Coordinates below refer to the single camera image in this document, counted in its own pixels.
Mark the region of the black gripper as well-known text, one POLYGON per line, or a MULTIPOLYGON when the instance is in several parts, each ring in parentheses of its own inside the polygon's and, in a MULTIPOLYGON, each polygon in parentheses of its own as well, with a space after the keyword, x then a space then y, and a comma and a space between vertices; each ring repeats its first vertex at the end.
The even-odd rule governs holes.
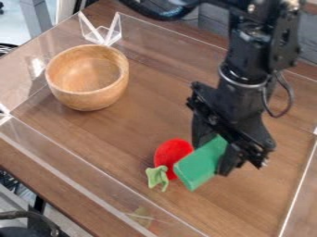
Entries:
POLYGON ((275 140, 262 122, 263 89, 264 84, 243 86, 224 81, 216 88, 199 81, 191 84, 187 107, 192 112, 192 147, 199 148, 216 135, 227 142, 217 161, 217 175, 227 176, 246 161, 262 168, 275 149, 275 140))

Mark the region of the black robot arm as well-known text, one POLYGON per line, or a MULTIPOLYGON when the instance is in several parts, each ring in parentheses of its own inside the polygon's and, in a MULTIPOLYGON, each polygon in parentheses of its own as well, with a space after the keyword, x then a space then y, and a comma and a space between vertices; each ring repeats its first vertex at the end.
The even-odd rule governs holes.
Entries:
POLYGON ((200 147, 215 136, 224 138, 215 169, 219 175, 246 162, 260 168, 275 149, 262 114, 284 115, 270 111, 268 101, 276 85, 292 93, 280 71, 295 65, 300 53, 298 26, 304 0, 171 1, 183 7, 211 4, 228 10, 228 48, 217 67, 217 86, 197 81, 191 84, 192 145, 200 147))

